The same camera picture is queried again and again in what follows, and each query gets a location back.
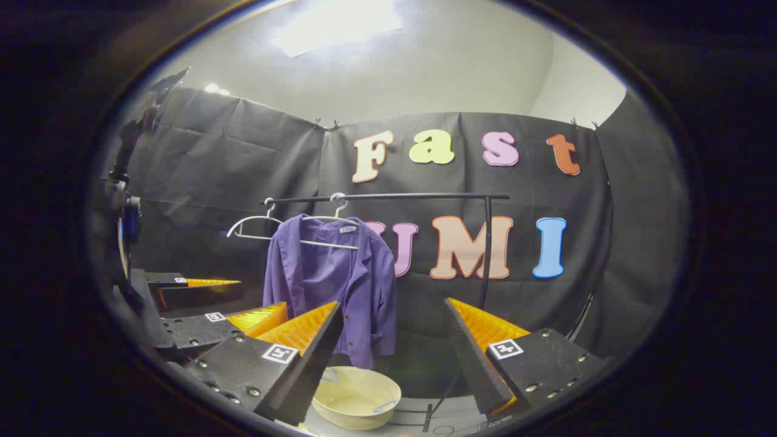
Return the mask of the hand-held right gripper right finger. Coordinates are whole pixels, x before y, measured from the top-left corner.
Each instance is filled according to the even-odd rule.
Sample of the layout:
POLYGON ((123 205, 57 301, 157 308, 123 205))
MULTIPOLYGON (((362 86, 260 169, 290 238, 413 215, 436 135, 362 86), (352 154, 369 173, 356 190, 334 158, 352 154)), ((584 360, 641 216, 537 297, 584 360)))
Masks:
POLYGON ((461 374, 487 418, 525 415, 558 403, 608 365, 553 329, 529 332, 453 298, 444 304, 461 374))

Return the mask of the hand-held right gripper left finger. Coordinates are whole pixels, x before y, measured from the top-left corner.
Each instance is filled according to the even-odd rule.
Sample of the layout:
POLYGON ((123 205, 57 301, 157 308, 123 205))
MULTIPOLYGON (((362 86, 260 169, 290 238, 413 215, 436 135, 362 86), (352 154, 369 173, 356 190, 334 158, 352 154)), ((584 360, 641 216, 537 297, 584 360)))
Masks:
POLYGON ((234 334, 183 370, 233 407, 299 425, 343 325, 341 304, 332 301, 258 337, 234 334))

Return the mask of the purple button shirt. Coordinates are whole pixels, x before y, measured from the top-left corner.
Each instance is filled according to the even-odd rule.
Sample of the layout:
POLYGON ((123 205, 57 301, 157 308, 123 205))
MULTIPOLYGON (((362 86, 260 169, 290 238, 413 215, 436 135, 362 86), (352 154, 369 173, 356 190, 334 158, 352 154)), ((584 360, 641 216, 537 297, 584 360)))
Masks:
POLYGON ((357 217, 345 222, 302 221, 295 215, 270 240, 263 304, 286 302, 290 318, 332 301, 344 326, 334 348, 353 366, 371 370, 375 359, 396 352, 398 293, 395 260, 386 241, 357 217), (301 240, 357 246, 357 251, 301 240))

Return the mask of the white plastic clothes hanger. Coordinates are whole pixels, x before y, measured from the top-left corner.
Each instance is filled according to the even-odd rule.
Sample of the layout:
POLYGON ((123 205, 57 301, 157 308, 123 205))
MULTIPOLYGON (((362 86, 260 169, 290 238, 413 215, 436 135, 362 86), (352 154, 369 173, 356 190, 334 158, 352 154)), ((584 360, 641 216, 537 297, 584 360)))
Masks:
MULTIPOLYGON (((346 194, 342 192, 336 192, 330 196, 330 201, 335 202, 338 204, 338 207, 334 211, 334 215, 330 216, 306 216, 303 217, 302 221, 309 221, 309 220, 318 220, 321 222, 345 222, 349 224, 350 226, 355 226, 356 228, 359 227, 359 223, 356 221, 352 221, 349 218, 341 217, 341 211, 344 210, 344 208, 347 207, 348 201, 346 199, 346 194)), ((324 243, 324 242, 315 242, 315 241, 307 241, 307 240, 301 240, 301 243, 308 244, 308 245, 314 245, 314 246, 325 246, 325 247, 335 247, 335 248, 342 248, 342 249, 351 249, 352 251, 357 251, 357 246, 350 246, 350 245, 339 245, 335 243, 324 243)))
POLYGON ((264 207, 266 207, 266 211, 263 215, 252 215, 239 219, 239 221, 236 221, 236 223, 234 223, 226 232, 226 238, 235 236, 244 240, 263 240, 267 242, 272 240, 273 236, 266 234, 264 230, 262 230, 262 232, 259 234, 251 234, 244 231, 244 227, 250 222, 263 222, 264 224, 271 222, 275 227, 280 226, 284 222, 283 220, 273 216, 274 210, 276 208, 274 197, 267 197, 263 204, 264 207))

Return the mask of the black metal clothes rack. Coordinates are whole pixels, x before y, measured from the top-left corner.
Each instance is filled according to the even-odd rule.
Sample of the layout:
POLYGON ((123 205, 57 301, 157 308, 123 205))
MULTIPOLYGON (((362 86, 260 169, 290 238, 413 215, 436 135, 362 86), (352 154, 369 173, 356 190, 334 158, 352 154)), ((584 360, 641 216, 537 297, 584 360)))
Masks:
POLYGON ((477 193, 445 193, 445 192, 425 192, 425 193, 385 193, 385 194, 343 194, 341 192, 334 193, 329 197, 288 197, 274 199, 267 197, 264 201, 266 205, 267 215, 271 215, 270 211, 274 205, 286 204, 286 203, 317 203, 317 202, 335 202, 338 204, 338 210, 334 214, 334 219, 339 220, 339 211, 346 208, 349 201, 405 201, 405 200, 442 200, 442 199, 457 199, 457 200, 469 200, 477 199, 484 202, 484 216, 486 222, 486 253, 485 260, 483 261, 484 276, 482 278, 482 287, 480 292, 480 300, 478 301, 477 308, 483 309, 486 301, 486 296, 489 289, 489 272, 491 266, 491 249, 493 246, 493 201, 494 200, 508 200, 510 195, 506 193, 489 193, 489 194, 477 194, 477 193))

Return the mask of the black backdrop cloth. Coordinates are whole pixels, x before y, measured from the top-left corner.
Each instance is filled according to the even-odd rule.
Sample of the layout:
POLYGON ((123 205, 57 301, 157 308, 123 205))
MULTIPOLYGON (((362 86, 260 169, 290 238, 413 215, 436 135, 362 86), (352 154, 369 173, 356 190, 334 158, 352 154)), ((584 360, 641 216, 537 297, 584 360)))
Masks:
POLYGON ((172 92, 129 166, 143 205, 136 265, 242 280, 260 301, 266 243, 234 222, 334 210, 314 196, 450 192, 494 200, 484 307, 630 354, 671 302, 691 199, 668 130, 632 92, 598 128, 494 112, 414 113, 324 128, 236 97, 172 92))

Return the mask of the ceiling light panel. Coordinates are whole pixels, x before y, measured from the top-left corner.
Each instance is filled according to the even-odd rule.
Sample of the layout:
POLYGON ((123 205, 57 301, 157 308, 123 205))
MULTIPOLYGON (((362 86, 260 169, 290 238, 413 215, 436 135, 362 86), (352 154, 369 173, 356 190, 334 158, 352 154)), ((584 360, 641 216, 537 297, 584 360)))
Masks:
POLYGON ((401 28, 394 0, 320 0, 297 14, 270 42, 286 56, 297 58, 401 28))

